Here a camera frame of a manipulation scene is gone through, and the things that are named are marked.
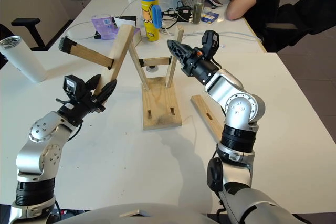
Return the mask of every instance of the white water bottle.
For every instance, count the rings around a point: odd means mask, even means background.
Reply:
[[[0,52],[29,80],[38,83],[47,78],[47,72],[20,36],[0,41]]]

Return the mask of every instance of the power adapter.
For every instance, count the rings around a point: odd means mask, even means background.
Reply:
[[[176,8],[177,10],[177,21],[189,22],[191,16],[191,8],[189,6],[181,6]]]

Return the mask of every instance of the yellow cup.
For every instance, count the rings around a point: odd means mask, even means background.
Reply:
[[[141,7],[147,38],[149,41],[157,41],[162,21],[159,0],[141,0]]]

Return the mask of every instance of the phone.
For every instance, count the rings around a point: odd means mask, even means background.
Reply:
[[[208,0],[212,5],[217,6],[217,7],[222,7],[223,4],[218,1],[218,0]]]

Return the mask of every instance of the thermos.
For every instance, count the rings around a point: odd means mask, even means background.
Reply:
[[[32,82],[38,83],[47,78],[47,71],[20,36],[0,40],[0,52]]]
[[[141,0],[141,7],[147,38],[149,41],[157,41],[162,21],[159,0]]]

